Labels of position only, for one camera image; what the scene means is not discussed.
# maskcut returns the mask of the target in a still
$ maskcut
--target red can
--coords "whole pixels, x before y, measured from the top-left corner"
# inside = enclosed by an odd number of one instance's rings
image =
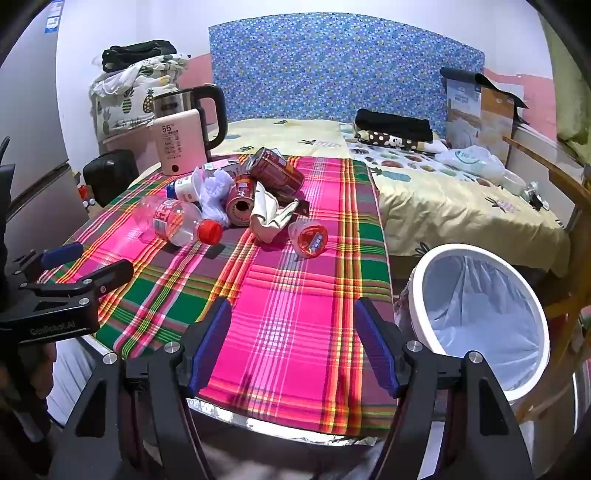
[[[262,147],[248,160],[248,173],[271,192],[293,195],[304,183],[302,172],[273,150]]]
[[[236,226],[248,226],[255,205],[256,181],[250,175],[239,175],[228,193],[226,214]]]

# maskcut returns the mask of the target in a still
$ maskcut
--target refrigerator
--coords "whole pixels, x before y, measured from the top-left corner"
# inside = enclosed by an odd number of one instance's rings
[[[9,261],[31,249],[59,247],[89,218],[61,134],[57,31],[46,33],[48,9],[0,66],[0,141],[10,137],[2,165],[15,164],[5,234]]]

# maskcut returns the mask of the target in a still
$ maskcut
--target plaid tablecloth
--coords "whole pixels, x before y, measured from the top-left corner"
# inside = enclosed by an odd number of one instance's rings
[[[237,413],[333,434],[385,434],[394,401],[377,381],[353,330],[353,302],[371,298],[392,318],[384,236],[364,163],[290,157],[305,175],[311,217],[329,232],[321,256],[301,260],[287,235],[260,244],[230,229],[215,247],[143,243],[134,205],[170,181],[156,173],[119,196],[72,240],[85,247],[72,264],[47,272],[59,283],[121,258],[134,279],[104,296],[96,339],[123,356],[150,353],[198,322],[217,296],[232,323],[200,397]]]

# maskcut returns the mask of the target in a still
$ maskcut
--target green curtain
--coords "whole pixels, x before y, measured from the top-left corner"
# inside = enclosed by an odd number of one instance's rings
[[[556,32],[542,16],[540,20],[552,62],[558,138],[583,164],[591,164],[591,90]]]

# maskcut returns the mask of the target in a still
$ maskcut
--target kettle handle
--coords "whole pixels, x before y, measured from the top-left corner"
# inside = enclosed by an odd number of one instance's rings
[[[203,98],[211,98],[216,104],[217,116],[217,137],[213,140],[205,142],[205,149],[212,150],[216,148],[228,133],[228,117],[226,116],[226,101],[224,100],[223,90],[213,83],[206,83],[199,87],[195,87],[191,95],[193,97],[193,104],[198,105],[199,100]]]

